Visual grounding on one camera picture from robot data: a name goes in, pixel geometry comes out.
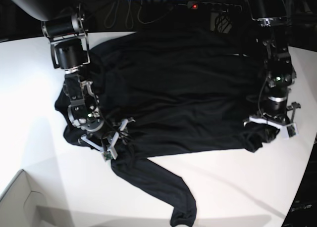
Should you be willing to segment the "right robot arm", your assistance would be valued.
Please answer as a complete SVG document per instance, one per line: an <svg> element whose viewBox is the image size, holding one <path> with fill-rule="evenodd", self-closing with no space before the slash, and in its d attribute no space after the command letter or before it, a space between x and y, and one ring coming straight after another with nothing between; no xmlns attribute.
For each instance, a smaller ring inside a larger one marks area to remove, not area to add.
<svg viewBox="0 0 317 227"><path fill-rule="evenodd" d="M85 69L91 64L85 11L81 3L70 0L11 0L24 12L41 22L43 35L50 42L55 69L65 71L63 90L69 98L67 118L83 130L79 143L98 150L107 160L118 158L119 139L126 141L127 125L133 118L110 122L102 114L100 99Z"/></svg>

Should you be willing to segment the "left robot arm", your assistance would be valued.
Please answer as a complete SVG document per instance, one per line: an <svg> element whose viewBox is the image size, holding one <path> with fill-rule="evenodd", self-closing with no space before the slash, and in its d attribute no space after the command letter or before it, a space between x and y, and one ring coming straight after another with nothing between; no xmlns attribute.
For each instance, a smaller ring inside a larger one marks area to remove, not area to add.
<svg viewBox="0 0 317 227"><path fill-rule="evenodd" d="M264 52L264 82L258 97L258 111L245 123L275 127L284 139L298 135L294 122L297 102L288 103L296 79L287 40L287 10L284 0L245 0L253 21L263 29L260 45Z"/></svg>

